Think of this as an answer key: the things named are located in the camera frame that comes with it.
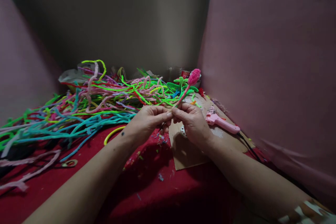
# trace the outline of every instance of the black cable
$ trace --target black cable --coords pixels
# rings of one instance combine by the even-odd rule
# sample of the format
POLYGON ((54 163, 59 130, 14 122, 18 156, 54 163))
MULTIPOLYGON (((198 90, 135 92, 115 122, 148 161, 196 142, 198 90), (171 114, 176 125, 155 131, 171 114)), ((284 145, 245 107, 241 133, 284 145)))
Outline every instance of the black cable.
POLYGON ((247 143, 247 141, 245 140, 245 138, 243 137, 243 135, 238 132, 237 135, 244 140, 244 142, 246 143, 247 147, 250 149, 250 151, 253 153, 254 157, 256 158, 256 160, 260 163, 262 163, 262 161, 260 160, 260 158, 258 157, 258 155, 254 152, 254 150, 251 148, 251 146, 247 143))

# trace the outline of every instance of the cardboard sheet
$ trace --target cardboard sheet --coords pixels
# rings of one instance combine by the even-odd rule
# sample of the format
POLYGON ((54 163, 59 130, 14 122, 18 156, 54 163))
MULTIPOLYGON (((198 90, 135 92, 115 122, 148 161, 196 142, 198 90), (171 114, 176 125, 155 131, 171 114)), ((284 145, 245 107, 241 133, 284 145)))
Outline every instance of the cardboard sheet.
MULTIPOLYGON (((196 94, 195 97, 196 102, 202 106, 202 111, 204 118, 206 117, 207 110, 210 106, 214 105, 217 114, 221 118, 225 118, 227 122, 234 124, 219 108, 206 97, 206 100, 201 97, 199 94, 196 94)), ((188 96, 185 98, 185 102, 191 102, 191 96, 188 96)), ((200 165, 203 163, 206 163, 209 160, 208 157, 206 157, 202 151, 200 151, 194 144, 192 144, 188 139, 184 138, 181 135, 181 126, 183 124, 177 123, 172 124, 169 127, 169 138, 171 143, 171 149, 173 151, 173 157, 175 162, 175 168, 176 170, 182 170, 188 167, 200 165)), ((220 127, 214 125, 211 126, 211 131, 214 135, 218 136, 219 138, 222 138, 223 141, 230 141, 232 144, 241 152, 246 152, 247 147, 245 146, 245 143, 243 144, 238 136, 232 135, 220 127)), ((248 138, 242 134, 244 138, 248 141, 248 144, 253 148, 255 147, 251 141, 248 140, 248 138)))

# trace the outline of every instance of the forearm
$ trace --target forearm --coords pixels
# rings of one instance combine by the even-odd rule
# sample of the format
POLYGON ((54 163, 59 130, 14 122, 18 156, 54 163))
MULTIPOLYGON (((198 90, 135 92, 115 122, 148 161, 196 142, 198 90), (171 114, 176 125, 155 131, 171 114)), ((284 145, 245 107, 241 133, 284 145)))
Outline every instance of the forearm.
POLYGON ((268 167, 213 138, 200 148, 213 160, 230 184, 265 210, 280 218, 309 196, 268 167))
POLYGON ((129 156, 132 138, 119 134, 24 223, 93 223, 129 156))

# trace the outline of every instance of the hot glue gun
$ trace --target hot glue gun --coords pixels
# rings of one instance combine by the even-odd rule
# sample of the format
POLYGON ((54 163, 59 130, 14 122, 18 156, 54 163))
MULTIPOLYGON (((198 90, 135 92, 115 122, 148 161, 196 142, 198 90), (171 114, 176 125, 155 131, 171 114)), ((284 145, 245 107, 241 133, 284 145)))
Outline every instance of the hot glue gun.
POLYGON ((211 106, 206 112, 206 114, 207 115, 206 115, 205 120, 209 125, 217 124, 219 127, 225 129, 231 134, 237 134, 240 131, 240 128, 238 126, 232 125, 226 122, 224 119, 220 118, 217 115, 217 112, 214 106, 211 106))

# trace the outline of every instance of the red tablecloth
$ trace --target red tablecloth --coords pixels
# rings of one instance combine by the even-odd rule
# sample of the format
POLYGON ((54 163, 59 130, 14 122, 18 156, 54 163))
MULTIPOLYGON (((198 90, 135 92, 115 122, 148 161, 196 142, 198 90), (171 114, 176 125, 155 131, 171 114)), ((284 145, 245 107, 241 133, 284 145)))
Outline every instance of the red tablecloth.
MULTIPOLYGON (((99 132, 71 157, 70 159, 78 160, 76 167, 60 168, 58 163, 28 181, 26 184, 29 188, 24 193, 17 188, 5 194, 0 192, 0 222, 17 224, 24 221, 104 146, 103 141, 107 134, 117 127, 99 132)), ((239 207, 241 195, 230 186, 213 163, 176 171, 168 135, 165 134, 164 139, 156 135, 156 132, 153 133, 131 156, 126 170, 108 195, 96 222, 231 223, 239 207), (141 152, 143 160, 139 159, 138 151, 141 152)), ((255 150, 264 160, 262 153, 255 150)), ((62 157, 70 152, 71 150, 62 154, 62 157)), ((34 171, 37 164, 16 167, 1 179, 0 184, 17 180, 34 171)))

